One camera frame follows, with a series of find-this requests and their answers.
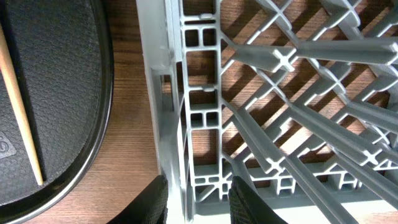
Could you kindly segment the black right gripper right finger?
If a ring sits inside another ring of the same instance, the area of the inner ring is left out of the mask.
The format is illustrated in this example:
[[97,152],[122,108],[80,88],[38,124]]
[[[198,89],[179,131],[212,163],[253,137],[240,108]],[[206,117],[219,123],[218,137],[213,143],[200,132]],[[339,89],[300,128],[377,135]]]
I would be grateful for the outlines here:
[[228,197],[232,224],[287,224],[240,176],[233,177]]

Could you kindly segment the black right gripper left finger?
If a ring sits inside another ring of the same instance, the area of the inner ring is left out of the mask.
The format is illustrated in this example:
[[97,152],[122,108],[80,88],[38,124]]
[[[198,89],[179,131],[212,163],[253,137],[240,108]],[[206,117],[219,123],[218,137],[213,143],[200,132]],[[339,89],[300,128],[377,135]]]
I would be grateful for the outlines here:
[[167,179],[158,175],[123,211],[108,224],[164,224],[169,196]]

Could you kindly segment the wooden chopstick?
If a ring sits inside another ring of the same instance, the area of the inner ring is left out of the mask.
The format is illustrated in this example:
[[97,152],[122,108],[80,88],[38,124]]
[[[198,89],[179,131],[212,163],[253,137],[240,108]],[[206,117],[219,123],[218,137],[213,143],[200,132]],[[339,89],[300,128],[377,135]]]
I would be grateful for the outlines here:
[[17,82],[16,73],[7,46],[7,41],[1,27],[1,74],[11,102],[13,112],[22,136],[25,150],[38,185],[43,185],[44,180],[40,170],[39,159],[35,149],[34,140],[30,130],[30,124],[22,100],[21,91]]

